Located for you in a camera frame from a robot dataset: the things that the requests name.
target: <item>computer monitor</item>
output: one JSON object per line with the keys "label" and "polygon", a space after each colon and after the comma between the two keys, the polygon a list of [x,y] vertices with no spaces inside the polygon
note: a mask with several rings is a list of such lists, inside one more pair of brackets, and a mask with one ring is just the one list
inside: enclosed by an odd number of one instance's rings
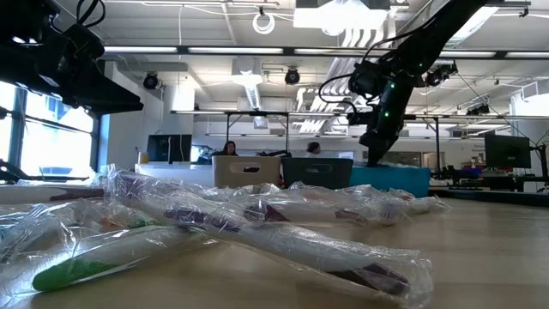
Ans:
{"label": "computer monitor", "polygon": [[484,143],[487,167],[532,167],[527,137],[486,135]]}
{"label": "computer monitor", "polygon": [[190,161],[192,135],[148,136],[147,153],[150,161]]}

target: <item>woman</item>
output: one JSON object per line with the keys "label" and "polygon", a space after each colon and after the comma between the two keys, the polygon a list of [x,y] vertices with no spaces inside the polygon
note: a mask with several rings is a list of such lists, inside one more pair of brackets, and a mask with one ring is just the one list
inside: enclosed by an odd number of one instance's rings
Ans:
{"label": "woman", "polygon": [[223,150],[214,152],[212,156],[215,155],[236,155],[237,154],[237,144],[235,144],[233,141],[228,141],[225,143],[225,147],[223,147]]}
{"label": "woman", "polygon": [[305,158],[317,158],[320,152],[320,144],[318,142],[309,142],[307,145],[307,156]]}

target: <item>robotic arm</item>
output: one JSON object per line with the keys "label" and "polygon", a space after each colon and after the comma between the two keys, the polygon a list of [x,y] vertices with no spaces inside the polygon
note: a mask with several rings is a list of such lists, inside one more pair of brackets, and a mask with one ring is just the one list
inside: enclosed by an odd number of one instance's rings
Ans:
{"label": "robotic arm", "polygon": [[449,0],[423,26],[402,35],[409,37],[397,49],[380,57],[376,64],[366,60],[367,53],[360,64],[355,64],[349,90],[367,100],[379,98],[379,103],[367,115],[349,115],[350,125],[359,123],[360,118],[368,124],[359,143],[368,147],[369,166],[375,166],[398,139],[413,88],[437,86],[441,82],[433,76],[425,80],[422,76],[435,63],[448,40],[487,2]]}

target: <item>blue box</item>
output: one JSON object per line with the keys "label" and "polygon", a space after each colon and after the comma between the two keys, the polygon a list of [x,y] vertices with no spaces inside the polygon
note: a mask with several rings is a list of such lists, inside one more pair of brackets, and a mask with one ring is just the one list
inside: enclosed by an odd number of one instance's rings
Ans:
{"label": "blue box", "polygon": [[383,191],[402,189],[416,197],[427,197],[430,177],[428,168],[353,167],[351,186],[371,185]]}

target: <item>wooden table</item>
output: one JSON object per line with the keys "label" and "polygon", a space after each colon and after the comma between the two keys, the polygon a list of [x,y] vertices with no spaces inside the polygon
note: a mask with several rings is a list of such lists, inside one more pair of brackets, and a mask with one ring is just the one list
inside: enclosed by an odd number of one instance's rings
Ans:
{"label": "wooden table", "polygon": [[[371,231],[320,229],[369,245],[420,249],[433,264],[432,308],[549,308],[549,209],[447,200],[444,215]],[[233,245],[192,251],[16,308],[394,308],[344,294],[324,276]]]}

